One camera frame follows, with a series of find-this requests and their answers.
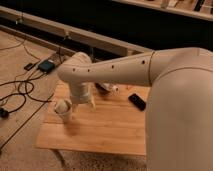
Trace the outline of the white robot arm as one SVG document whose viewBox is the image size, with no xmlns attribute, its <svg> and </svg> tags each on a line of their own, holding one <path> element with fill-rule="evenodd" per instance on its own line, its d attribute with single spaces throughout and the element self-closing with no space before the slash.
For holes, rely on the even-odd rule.
<svg viewBox="0 0 213 171">
<path fill-rule="evenodd" d="M 58 76 L 74 104 L 91 99 L 92 82 L 149 87 L 147 171 L 213 171 L 213 52 L 177 48 L 97 63 L 78 52 Z"/>
</svg>

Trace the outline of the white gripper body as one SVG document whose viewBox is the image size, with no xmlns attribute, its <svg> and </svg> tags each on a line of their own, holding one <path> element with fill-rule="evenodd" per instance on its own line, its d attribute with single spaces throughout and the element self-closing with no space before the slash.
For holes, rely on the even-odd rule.
<svg viewBox="0 0 213 171">
<path fill-rule="evenodd" d="M 75 104 L 88 103 L 92 99 L 91 86 L 89 83 L 70 84 L 70 99 Z"/>
</svg>

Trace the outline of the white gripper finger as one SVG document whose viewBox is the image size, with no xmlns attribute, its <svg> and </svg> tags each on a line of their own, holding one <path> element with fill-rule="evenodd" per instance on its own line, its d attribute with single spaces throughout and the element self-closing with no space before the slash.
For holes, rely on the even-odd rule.
<svg viewBox="0 0 213 171">
<path fill-rule="evenodd" d="M 91 110 L 96 110 L 96 105 L 94 101 L 89 101 L 88 106 Z"/>
</svg>

